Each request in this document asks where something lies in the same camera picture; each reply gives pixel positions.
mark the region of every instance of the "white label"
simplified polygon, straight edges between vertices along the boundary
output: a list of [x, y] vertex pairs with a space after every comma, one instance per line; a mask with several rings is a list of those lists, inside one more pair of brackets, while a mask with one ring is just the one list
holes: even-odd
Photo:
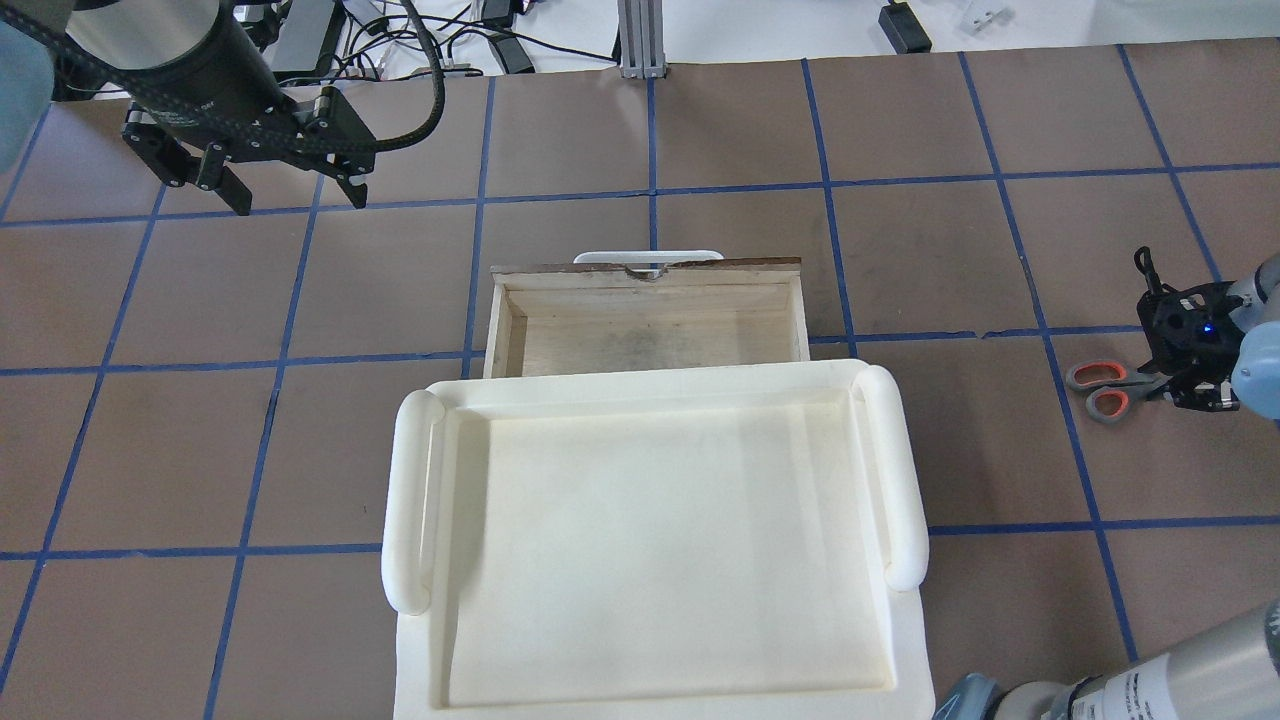
[[1169, 653], [1107, 680], [1071, 703], [1071, 720], [1178, 720], [1169, 696]]

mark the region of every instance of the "tiled table surface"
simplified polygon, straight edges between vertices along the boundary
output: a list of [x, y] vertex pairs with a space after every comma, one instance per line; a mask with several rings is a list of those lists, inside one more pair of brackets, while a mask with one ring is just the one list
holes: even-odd
[[[375, 132], [429, 86], [349, 95]], [[1120, 666], [1280, 592], [1280, 433], [1065, 366], [1140, 363], [1175, 286], [1277, 250], [1280, 42], [449, 81], [371, 205], [283, 165], [165, 192], [120, 104], [0, 176], [0, 717], [387, 717], [394, 409], [479, 374], [494, 264], [800, 255], [815, 357], [902, 386], [934, 683]]]

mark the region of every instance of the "metal post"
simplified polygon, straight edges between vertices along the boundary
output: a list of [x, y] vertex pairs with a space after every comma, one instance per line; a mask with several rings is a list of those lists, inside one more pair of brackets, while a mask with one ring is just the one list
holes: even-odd
[[666, 77], [662, 51], [662, 0], [618, 0], [622, 77]]

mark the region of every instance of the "white floor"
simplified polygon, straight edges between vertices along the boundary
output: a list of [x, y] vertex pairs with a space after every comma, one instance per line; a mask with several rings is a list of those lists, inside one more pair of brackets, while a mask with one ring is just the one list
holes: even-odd
[[[1005, 8], [969, 32], [970, 0], [910, 0], [937, 51], [1001, 50], [1280, 36], [1280, 0], [974, 0]], [[893, 50], [877, 24], [886, 0], [666, 0], [663, 33], [672, 63], [741, 63]], [[453, 15], [467, 3], [417, 0], [424, 13]], [[517, 32], [608, 55], [617, 31], [614, 0], [541, 0]], [[598, 68], [600, 61], [525, 44], [539, 72]], [[456, 56], [489, 73], [499, 68], [476, 37]]]

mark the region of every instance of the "brown tile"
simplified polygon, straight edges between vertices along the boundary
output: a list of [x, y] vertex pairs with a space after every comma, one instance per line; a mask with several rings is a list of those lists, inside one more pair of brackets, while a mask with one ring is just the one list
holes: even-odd
[[849, 345], [844, 342], [819, 342], [809, 346], [810, 360], [844, 360], [849, 357]]
[[460, 350], [475, 209], [321, 213], [289, 354]]
[[719, 250], [726, 258], [800, 258], [809, 334], [845, 334], [820, 190], [659, 197], [658, 246]]
[[1143, 245], [1165, 282], [1212, 279], [1167, 176], [1012, 181], [1009, 196], [1050, 325], [1137, 324]]
[[390, 717], [394, 696], [376, 553], [246, 560], [215, 717]]
[[589, 250], [649, 250], [646, 197], [488, 205], [471, 347], [489, 340], [494, 265], [572, 263]]
[[485, 195], [649, 184], [645, 85], [617, 69], [497, 78]]
[[[374, 173], [367, 179], [370, 202], [475, 197], [489, 82], [486, 78], [449, 78], [445, 88], [447, 110], [435, 132], [412, 147], [378, 156]], [[431, 106], [429, 79], [356, 83], [342, 92], [369, 129], [383, 138], [413, 129]], [[324, 183], [320, 202], [349, 205], [347, 196], [329, 179]]]
[[291, 368], [253, 515], [255, 544], [379, 542], [392, 430], [404, 396], [457, 360]]
[[44, 543], [92, 391], [93, 375], [0, 378], [0, 550]]
[[270, 369], [108, 377], [54, 546], [236, 544], [274, 377]]
[[0, 562], [0, 642], [6, 647], [35, 566], [35, 562], [26, 561]]
[[931, 525], [1089, 519], [1039, 338], [859, 342], [858, 356], [897, 379]]
[[111, 361], [275, 359], [307, 217], [156, 223]]
[[0, 366], [101, 363], [145, 229], [0, 228]]
[[1280, 525], [1107, 533], [1138, 653], [1275, 600]]
[[[316, 191], [316, 174], [280, 161], [232, 163], [228, 168], [253, 193], [253, 210], [269, 208], [310, 208]], [[227, 213], [230, 208], [212, 192], [195, 184], [170, 187], [164, 193], [160, 213]]]
[[1280, 44], [1274, 37], [1125, 50], [1174, 164], [1280, 160]]
[[956, 55], [831, 58], [809, 72], [832, 178], [991, 172]]
[[1007, 689], [1126, 665], [1093, 533], [931, 541], [920, 593], [940, 698], [966, 673]]
[[[1140, 333], [1053, 338], [1064, 370], [1097, 357], [1138, 366], [1151, 357]], [[1115, 425], [1071, 411], [1103, 519], [1280, 514], [1280, 433], [1248, 410], [1206, 415], [1147, 402]]]
[[150, 214], [160, 181], [120, 140], [128, 105], [54, 102], [4, 219]]
[[1179, 179], [1222, 279], [1245, 277], [1276, 251], [1280, 170], [1183, 173]]
[[800, 63], [673, 65], [654, 104], [659, 187], [822, 179]]
[[1161, 164], [1115, 47], [1001, 50], [968, 59], [1004, 172]]
[[835, 200], [859, 333], [1036, 324], [995, 183], [846, 187]]
[[230, 557], [50, 562], [0, 697], [3, 717], [198, 717]]

